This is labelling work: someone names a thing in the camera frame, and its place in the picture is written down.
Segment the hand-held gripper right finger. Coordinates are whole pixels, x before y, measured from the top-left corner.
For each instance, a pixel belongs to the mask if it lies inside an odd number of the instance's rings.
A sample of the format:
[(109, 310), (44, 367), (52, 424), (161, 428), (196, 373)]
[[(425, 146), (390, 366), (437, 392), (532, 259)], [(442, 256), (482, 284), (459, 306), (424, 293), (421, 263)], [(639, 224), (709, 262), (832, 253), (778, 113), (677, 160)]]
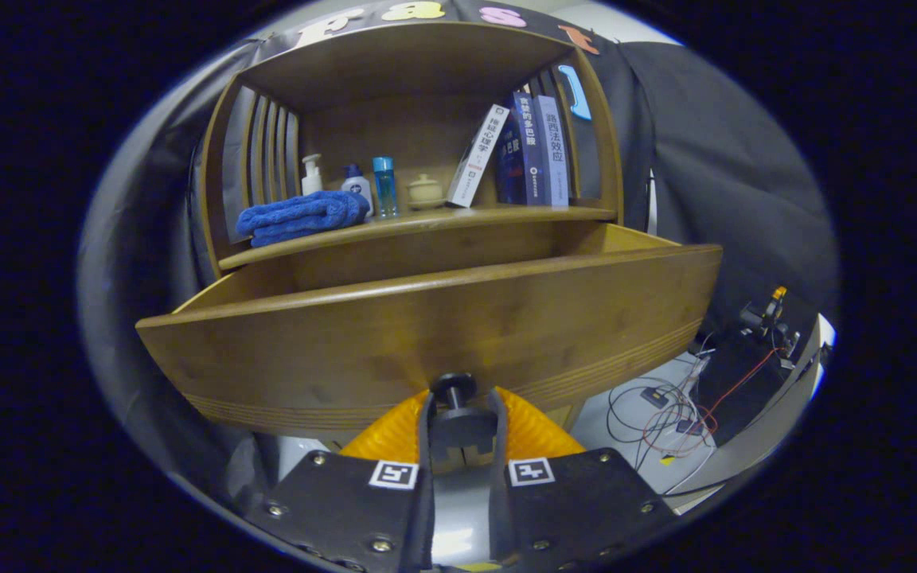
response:
[(677, 513), (612, 447), (587, 450), (528, 400), (492, 388), (490, 557), (505, 570), (602, 570), (673, 532)]

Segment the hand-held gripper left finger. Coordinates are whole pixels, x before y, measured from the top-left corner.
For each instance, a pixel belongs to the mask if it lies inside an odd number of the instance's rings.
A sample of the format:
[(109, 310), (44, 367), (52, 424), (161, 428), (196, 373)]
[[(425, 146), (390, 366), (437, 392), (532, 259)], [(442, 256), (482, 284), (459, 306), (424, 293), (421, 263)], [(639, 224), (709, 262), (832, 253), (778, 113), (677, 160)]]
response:
[(338, 452), (312, 450), (248, 522), (321, 572), (421, 572), (434, 530), (429, 391), (392, 407)]

